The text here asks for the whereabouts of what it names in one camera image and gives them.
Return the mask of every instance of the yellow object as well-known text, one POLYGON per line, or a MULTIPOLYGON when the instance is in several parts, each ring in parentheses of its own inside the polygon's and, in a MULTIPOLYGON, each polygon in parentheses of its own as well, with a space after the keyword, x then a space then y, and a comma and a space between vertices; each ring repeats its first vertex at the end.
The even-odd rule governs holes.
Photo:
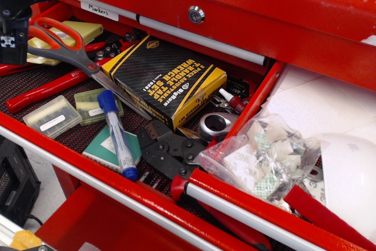
POLYGON ((198 53, 147 36, 102 70, 135 104, 176 130, 225 87, 225 71, 198 53))
MULTIPOLYGON (((78 32, 82 38, 85 44, 89 43, 93 39, 95 39, 97 36, 101 35, 103 33, 103 26, 101 24, 92 24, 92 23, 85 23, 85 22, 74 22, 74 21, 64 21, 63 24, 70 26, 72 29, 74 29, 76 32, 78 32)), ((58 37, 63 40, 67 46, 75 46, 76 42, 73 38, 71 38, 66 33, 59 31, 56 28, 51 28, 50 31, 53 31, 57 34, 58 37)), ((28 41, 28 45, 35 47, 35 48, 41 48, 46 49, 49 48, 49 45, 40 40, 39 38, 32 38, 28 41)), ((44 58, 40 56, 31 55, 28 53, 27 61, 29 63, 35 63, 35 64, 44 64, 44 65, 50 65, 55 66, 60 61, 59 60, 53 60, 49 58, 44 58)))
POLYGON ((41 239, 29 230, 20 230, 14 234, 13 242, 9 247, 25 250, 43 245, 41 239))

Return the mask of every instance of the black machine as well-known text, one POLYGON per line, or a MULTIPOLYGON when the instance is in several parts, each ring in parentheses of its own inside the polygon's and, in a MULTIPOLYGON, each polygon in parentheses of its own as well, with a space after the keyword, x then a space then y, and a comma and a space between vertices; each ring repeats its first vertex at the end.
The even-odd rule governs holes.
POLYGON ((23 226, 40 186, 24 149, 0 136, 0 214, 23 226))
POLYGON ((0 63, 26 63, 30 5, 43 1, 51 0, 0 0, 0 63))

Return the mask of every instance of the small plastic case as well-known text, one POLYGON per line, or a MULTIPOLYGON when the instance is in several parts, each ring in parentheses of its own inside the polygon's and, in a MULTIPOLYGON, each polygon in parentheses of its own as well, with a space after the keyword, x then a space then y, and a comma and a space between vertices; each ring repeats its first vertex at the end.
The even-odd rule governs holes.
MULTIPOLYGON (((97 99, 98 95, 105 90, 106 88, 100 88, 75 94, 76 110, 82 117, 81 126, 91 125, 92 123, 106 119, 97 99)), ((115 102, 119 110, 119 116, 124 116, 123 106, 117 96, 115 96, 115 102)))
POLYGON ((82 121, 76 109, 60 95, 23 117, 31 128, 54 139, 82 121))

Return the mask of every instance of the blue marker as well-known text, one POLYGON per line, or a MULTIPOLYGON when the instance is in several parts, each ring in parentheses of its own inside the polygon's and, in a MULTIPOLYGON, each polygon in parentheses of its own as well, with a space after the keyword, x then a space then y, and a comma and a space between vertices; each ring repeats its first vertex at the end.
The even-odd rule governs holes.
POLYGON ((115 147, 116 156, 119 160, 122 175, 127 179, 135 181, 138 179, 135 161, 129 150, 128 141, 124 133, 118 107, 116 106, 115 97, 113 96, 112 91, 103 91, 98 95, 98 102, 106 115, 107 124, 115 147))

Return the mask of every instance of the red tool chest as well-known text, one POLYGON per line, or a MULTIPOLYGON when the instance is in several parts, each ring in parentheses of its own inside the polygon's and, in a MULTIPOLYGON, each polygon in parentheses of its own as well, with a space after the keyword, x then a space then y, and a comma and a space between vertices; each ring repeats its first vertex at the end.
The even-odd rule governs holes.
MULTIPOLYGON (((251 81, 250 87, 257 90, 230 135, 235 135, 259 111, 286 63, 376 91, 373 80, 376 41, 372 41, 376 33, 376 0, 55 1, 54 6, 46 10, 37 6, 35 16, 49 16, 59 21, 74 16, 82 21, 100 22, 105 29, 117 34, 138 28, 219 59, 219 67, 229 75, 251 81), (204 21, 192 22, 197 19, 189 18, 192 10, 204 15, 204 21), (264 61, 264 57, 276 61, 264 61)), ((13 87, 9 81, 1 82, 3 89, 13 87)), ((193 250, 195 245, 204 250, 253 250, 235 236, 178 207, 162 193, 141 182, 124 179, 85 158, 76 148, 59 142, 60 139, 49 139, 28 128, 21 122, 22 116, 1 109, 0 134, 48 158, 55 165, 68 197, 37 233, 52 247, 72 250, 95 237, 101 250, 110 247, 120 250, 117 240, 106 240, 109 238, 106 232, 88 235, 85 230, 92 226, 79 224, 101 213, 100 207, 109 205, 111 209, 113 205, 116 214, 98 216, 97 229, 106 229, 106 225, 116 227, 114 230, 121 229, 116 221, 119 211, 121 216, 117 220, 127 222, 129 219, 130 224, 135 225, 136 234, 144 234, 143 240, 149 240, 147 234, 151 233, 163 239, 171 237, 167 241, 150 237, 153 243, 140 247, 137 241, 142 239, 128 234, 131 238, 125 241, 130 249, 177 250, 179 246, 182 250, 193 250), (82 233, 79 239, 72 236, 76 228, 82 233), (69 238, 75 242, 64 246, 69 238)), ((232 209, 231 216, 293 249, 361 249, 206 173, 195 171, 190 177, 189 190, 188 194, 203 202, 216 202, 218 210, 228 213, 232 209)), ((127 231, 119 236, 126 237, 127 231)))

